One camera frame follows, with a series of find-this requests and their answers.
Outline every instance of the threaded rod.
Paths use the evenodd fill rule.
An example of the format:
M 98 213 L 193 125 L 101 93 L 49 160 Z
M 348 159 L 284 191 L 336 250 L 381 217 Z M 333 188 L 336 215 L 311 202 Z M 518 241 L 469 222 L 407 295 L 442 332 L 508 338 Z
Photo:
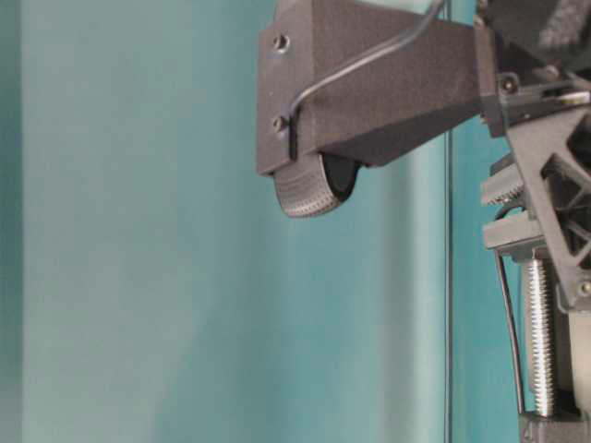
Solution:
M 539 259 L 529 263 L 529 297 L 536 413 L 550 417 L 556 403 L 552 296 L 545 264 Z

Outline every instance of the teal background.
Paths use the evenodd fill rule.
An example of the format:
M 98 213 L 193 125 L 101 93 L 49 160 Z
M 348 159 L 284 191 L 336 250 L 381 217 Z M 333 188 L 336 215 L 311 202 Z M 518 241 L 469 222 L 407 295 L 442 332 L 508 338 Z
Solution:
M 272 11 L 0 1 L 3 441 L 443 439 L 442 139 L 287 220 L 254 174 Z

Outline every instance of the wire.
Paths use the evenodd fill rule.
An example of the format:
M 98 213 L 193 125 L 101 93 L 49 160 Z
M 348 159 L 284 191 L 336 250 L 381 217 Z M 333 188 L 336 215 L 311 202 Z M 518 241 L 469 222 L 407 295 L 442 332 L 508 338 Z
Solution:
M 316 93 L 318 90 L 334 83 L 335 81 L 357 71 L 360 67 L 368 65 L 376 60 L 384 57 L 385 55 L 395 53 L 401 50 L 406 45 L 412 43 L 418 37 L 425 32 L 428 26 L 435 20 L 437 15 L 441 12 L 445 6 L 446 0 L 433 0 L 429 5 L 425 15 L 417 22 L 417 24 L 403 32 L 395 35 L 386 42 L 380 43 L 377 46 L 367 49 L 361 54 L 350 58 L 341 65 L 331 69 L 319 80 L 314 81 L 309 86 L 304 88 L 299 94 L 295 96 L 289 107 L 289 116 L 293 118 L 296 116 L 297 111 L 310 95 Z
M 513 209 L 515 209 L 515 206 L 506 206 L 502 208 L 495 217 L 495 220 L 504 218 Z M 515 317 L 513 315 L 513 304 L 511 301 L 511 294 L 509 292 L 509 283 L 507 282 L 507 272 L 505 271 L 505 264 L 499 251 L 495 251 L 495 265 L 497 266 L 497 274 L 499 276 L 499 281 L 501 282 L 502 297 L 505 304 L 505 316 L 507 317 L 507 328 L 509 329 L 509 340 L 511 341 L 513 383 L 515 386 L 515 397 L 517 399 L 517 412 L 522 414 L 525 411 L 525 402 L 524 381 L 521 374 L 519 341 L 517 340 Z

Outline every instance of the black 3d-printed bracket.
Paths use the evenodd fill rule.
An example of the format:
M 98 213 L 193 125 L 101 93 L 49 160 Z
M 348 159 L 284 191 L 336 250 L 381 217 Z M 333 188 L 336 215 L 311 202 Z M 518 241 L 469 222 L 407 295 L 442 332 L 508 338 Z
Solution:
M 259 40 L 258 173 L 314 151 L 382 166 L 477 114 L 474 31 L 436 20 L 408 47 L 319 91 L 289 125 L 307 84 L 419 18 L 354 0 L 300 0 L 280 14 Z

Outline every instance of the mechanical arm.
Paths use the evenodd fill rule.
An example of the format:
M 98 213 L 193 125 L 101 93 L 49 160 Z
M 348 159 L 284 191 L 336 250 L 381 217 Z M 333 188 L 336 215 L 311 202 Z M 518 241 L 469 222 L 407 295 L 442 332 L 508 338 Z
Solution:
M 482 203 L 513 346 L 520 441 L 591 441 L 591 0 L 480 0 L 474 26 L 356 0 L 279 0 L 259 38 L 257 170 L 290 217 L 480 114 L 511 153 Z M 503 257 L 521 265 L 527 369 Z

